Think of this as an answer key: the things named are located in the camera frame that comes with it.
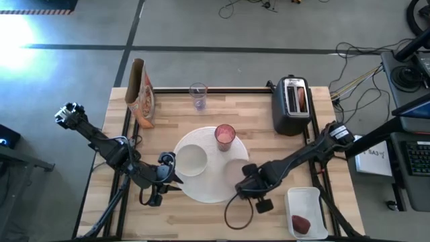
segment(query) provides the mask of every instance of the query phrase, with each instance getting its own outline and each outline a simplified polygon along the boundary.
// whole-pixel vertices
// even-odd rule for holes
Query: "gray floor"
[[[406,0],[303,0],[301,5],[278,0],[278,13],[246,1],[237,3],[230,19],[218,17],[228,1],[147,0],[134,38],[135,46],[215,46],[307,48],[333,50],[342,41],[357,46],[394,44],[413,35],[404,20]],[[86,140],[54,123],[65,102],[80,102],[90,121],[103,125],[110,89],[122,50],[14,49],[19,44],[125,45],[138,0],[80,0],[71,16],[0,15],[7,35],[0,43],[0,123],[22,133],[18,149],[56,163],[53,173],[37,171],[16,214],[16,223],[30,241],[70,239],[94,156]],[[144,58],[154,86],[186,86],[196,81],[211,86],[262,86],[288,74],[310,85],[328,85],[339,76],[343,60],[333,54],[258,54],[132,51],[121,86],[128,84],[131,60]],[[351,59],[334,87],[377,67],[378,56]],[[384,73],[375,78],[388,91]],[[352,109],[372,82],[364,83],[343,103]],[[377,96],[370,92],[363,103]],[[366,134],[385,121],[385,95],[357,112],[348,127]],[[430,214],[391,212],[390,180],[355,172],[355,193],[366,233],[379,239],[428,241]]]

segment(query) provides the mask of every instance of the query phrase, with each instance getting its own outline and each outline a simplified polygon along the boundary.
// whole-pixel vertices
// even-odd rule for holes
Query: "plastic cup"
[[[215,130],[216,143],[220,151],[228,151],[231,148],[236,131],[228,124],[221,124]]]
[[[197,111],[205,109],[207,93],[208,87],[203,83],[194,83],[189,87],[189,94],[193,97],[194,107]]]

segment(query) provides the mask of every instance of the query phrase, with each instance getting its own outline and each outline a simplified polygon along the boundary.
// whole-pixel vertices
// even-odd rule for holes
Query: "butcher block tabletop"
[[[335,120],[327,87],[311,87],[319,128]],[[125,87],[113,88],[107,107],[103,133],[108,137],[122,133],[126,104]],[[197,112],[188,94],[156,94],[155,128],[140,129],[142,142],[136,149],[141,160],[158,165],[163,151],[173,151],[176,144],[188,132],[205,126],[230,124],[247,148],[250,162],[260,165],[266,161],[283,159],[304,146],[302,134],[284,136],[273,129],[271,95],[267,93],[228,93],[207,96],[206,109]],[[128,136],[132,135],[134,119],[130,121]],[[96,156],[94,166],[103,163]],[[332,159],[328,165],[331,187],[337,208],[353,228],[364,234],[346,161]],[[89,187],[80,217],[77,235],[83,235],[99,219],[109,202],[114,170],[107,165],[98,167],[89,180]],[[284,196],[288,189],[311,187],[308,163],[293,169],[280,187],[267,194],[274,209],[264,214],[255,212],[252,223],[243,230],[232,230],[224,223],[225,202],[204,204],[197,202],[182,191],[163,194],[160,207],[143,206],[139,203],[140,188],[131,183],[122,238],[131,240],[288,240],[295,239],[287,226]],[[111,234],[116,232],[118,205],[114,213]],[[324,204],[329,234],[333,234],[329,210]],[[228,208],[228,221],[232,226],[244,225],[251,214],[246,200],[238,198]]]

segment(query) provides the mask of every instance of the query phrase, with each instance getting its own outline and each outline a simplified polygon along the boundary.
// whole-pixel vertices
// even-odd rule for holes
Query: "black toaster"
[[[273,90],[271,111],[273,127],[279,134],[294,136],[310,122],[308,83],[304,78],[288,76]]]

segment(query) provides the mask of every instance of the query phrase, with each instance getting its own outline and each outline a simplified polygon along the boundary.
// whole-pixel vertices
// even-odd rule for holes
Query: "keyboard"
[[[405,142],[405,157],[411,175],[430,176],[430,142]]]

